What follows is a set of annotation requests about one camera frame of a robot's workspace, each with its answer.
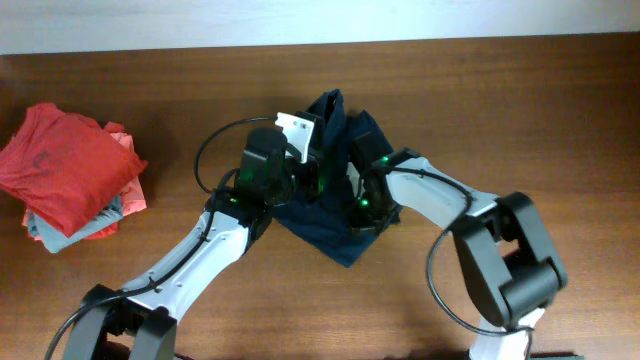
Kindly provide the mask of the dark blue shorts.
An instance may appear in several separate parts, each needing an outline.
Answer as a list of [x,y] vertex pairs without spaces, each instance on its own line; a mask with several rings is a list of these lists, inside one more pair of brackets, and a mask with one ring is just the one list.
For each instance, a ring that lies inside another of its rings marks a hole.
[[371,163],[389,155],[393,147],[375,119],[366,111],[349,114],[339,89],[323,93],[306,110],[326,121],[324,191],[309,198],[298,190],[275,218],[293,234],[344,267],[352,266],[380,235],[354,232],[347,210],[355,199],[356,179],[348,166],[362,173]]

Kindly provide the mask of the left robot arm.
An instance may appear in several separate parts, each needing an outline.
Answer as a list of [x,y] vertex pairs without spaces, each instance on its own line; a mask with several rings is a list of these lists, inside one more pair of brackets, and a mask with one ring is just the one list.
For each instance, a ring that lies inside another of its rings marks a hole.
[[210,193],[191,232],[149,270],[119,290],[89,291],[59,328],[45,356],[62,338],[67,359],[173,359],[177,325],[225,268],[239,260],[271,223],[276,208],[301,189],[319,190],[312,144],[321,117],[278,113],[273,127],[251,131],[241,165]]

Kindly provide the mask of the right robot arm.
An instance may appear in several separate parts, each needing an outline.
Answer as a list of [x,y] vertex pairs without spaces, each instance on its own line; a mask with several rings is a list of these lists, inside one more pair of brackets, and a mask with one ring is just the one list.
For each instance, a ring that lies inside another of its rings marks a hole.
[[[568,274],[533,201],[475,190],[433,167],[419,153],[393,150],[382,135],[366,132],[351,145],[355,200],[349,222],[379,234],[411,208],[441,228],[429,250],[426,280],[438,306],[476,334],[469,359],[528,359],[533,331]],[[466,291],[481,315],[473,326],[443,301],[434,281],[437,250],[454,241]]]

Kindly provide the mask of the red bottom folded garment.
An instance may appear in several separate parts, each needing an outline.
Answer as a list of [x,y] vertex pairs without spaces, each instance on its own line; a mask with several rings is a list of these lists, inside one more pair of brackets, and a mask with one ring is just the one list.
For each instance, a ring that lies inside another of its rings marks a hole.
[[89,240],[89,239],[102,239],[102,238],[107,238],[109,236],[112,236],[114,234],[116,234],[119,230],[119,223],[118,222],[114,222],[110,225],[108,225],[107,227],[92,233],[90,235],[85,236],[85,239]]

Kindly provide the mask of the red folded shirt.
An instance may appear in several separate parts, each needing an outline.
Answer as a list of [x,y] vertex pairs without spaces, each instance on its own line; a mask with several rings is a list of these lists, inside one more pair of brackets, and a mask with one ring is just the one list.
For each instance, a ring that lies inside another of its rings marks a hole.
[[40,103],[1,150],[1,189],[69,236],[145,167],[95,120]]

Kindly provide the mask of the grey folded shirt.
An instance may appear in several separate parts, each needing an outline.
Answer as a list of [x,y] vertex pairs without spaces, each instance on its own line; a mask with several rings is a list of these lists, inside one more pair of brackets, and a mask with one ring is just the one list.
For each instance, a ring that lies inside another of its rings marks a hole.
[[85,236],[95,233],[114,222],[119,223],[122,219],[123,206],[121,196],[118,195],[98,215],[69,236],[63,234],[30,210],[27,210],[24,215],[23,225],[31,238],[40,241],[50,253],[58,253],[80,240],[85,240]]

